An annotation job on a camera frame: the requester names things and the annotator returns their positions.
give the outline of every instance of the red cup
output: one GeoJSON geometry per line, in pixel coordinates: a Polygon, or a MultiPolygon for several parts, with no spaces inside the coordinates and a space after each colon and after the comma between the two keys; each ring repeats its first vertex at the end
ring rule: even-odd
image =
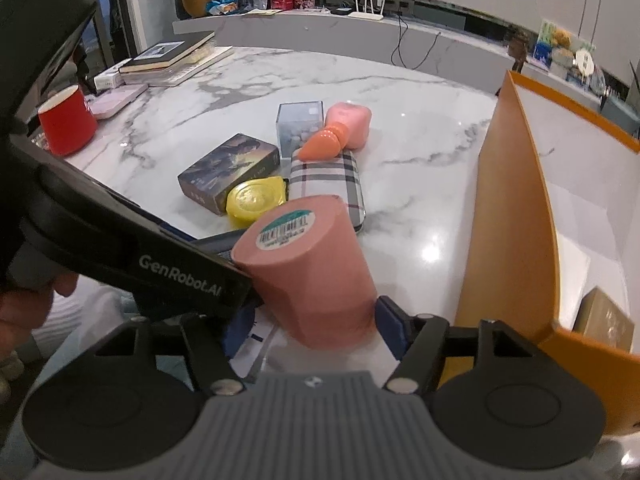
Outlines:
{"type": "Polygon", "coordinates": [[[78,85],[49,98],[38,108],[40,124],[54,155],[69,155],[86,145],[98,129],[78,85]]]}

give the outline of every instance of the finger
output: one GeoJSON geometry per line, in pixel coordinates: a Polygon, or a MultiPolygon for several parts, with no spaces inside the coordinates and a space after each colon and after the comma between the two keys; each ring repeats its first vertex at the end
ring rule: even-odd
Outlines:
{"type": "Polygon", "coordinates": [[[26,343],[30,333],[26,328],[0,321],[0,359],[9,357],[12,350],[26,343]]]}
{"type": "Polygon", "coordinates": [[[67,298],[71,296],[76,285],[78,284],[78,275],[75,272],[68,272],[66,274],[60,274],[53,280],[53,289],[60,295],[67,298]]]}
{"type": "Polygon", "coordinates": [[[27,330],[39,328],[47,319],[53,290],[12,290],[0,296],[0,320],[27,330]]]}

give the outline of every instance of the black cable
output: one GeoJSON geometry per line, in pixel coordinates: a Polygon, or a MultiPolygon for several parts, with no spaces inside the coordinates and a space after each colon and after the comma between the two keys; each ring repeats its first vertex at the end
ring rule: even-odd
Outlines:
{"type": "Polygon", "coordinates": [[[440,34],[442,34],[441,32],[438,32],[436,34],[436,37],[433,38],[433,43],[431,44],[431,46],[429,47],[427,54],[424,55],[424,57],[422,58],[422,61],[420,63],[418,63],[418,65],[416,65],[413,68],[409,68],[407,65],[405,65],[404,60],[402,59],[402,52],[400,51],[400,45],[402,43],[402,38],[404,38],[404,35],[406,34],[406,32],[409,30],[409,25],[406,24],[406,21],[402,19],[402,16],[398,13],[398,46],[395,47],[395,49],[393,50],[393,52],[391,53],[391,64],[393,66],[397,66],[394,63],[394,54],[396,52],[398,52],[398,57],[400,59],[400,63],[402,63],[402,66],[404,68],[408,68],[409,70],[418,70],[422,64],[427,61],[427,58],[429,57],[429,54],[431,53],[431,51],[433,50],[433,47],[436,46],[436,42],[438,41],[438,37],[440,34]]]}

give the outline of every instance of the plaid case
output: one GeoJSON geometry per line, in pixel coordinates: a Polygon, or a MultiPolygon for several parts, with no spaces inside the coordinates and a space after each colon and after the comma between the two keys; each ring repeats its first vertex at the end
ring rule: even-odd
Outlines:
{"type": "Polygon", "coordinates": [[[314,195],[338,195],[346,204],[353,228],[358,231],[365,211],[356,159],[350,150],[343,150],[332,160],[302,162],[297,152],[291,158],[289,199],[314,195]]]}

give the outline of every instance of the gray ribbed gripper base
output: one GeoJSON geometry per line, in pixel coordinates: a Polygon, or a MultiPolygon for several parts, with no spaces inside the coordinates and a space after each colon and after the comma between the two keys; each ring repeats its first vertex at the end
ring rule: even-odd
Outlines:
{"type": "Polygon", "coordinates": [[[30,480],[605,480],[587,459],[547,471],[480,462],[440,433],[422,401],[368,372],[264,374],[208,400],[190,434],[148,463],[79,472],[41,464],[30,480]]]}

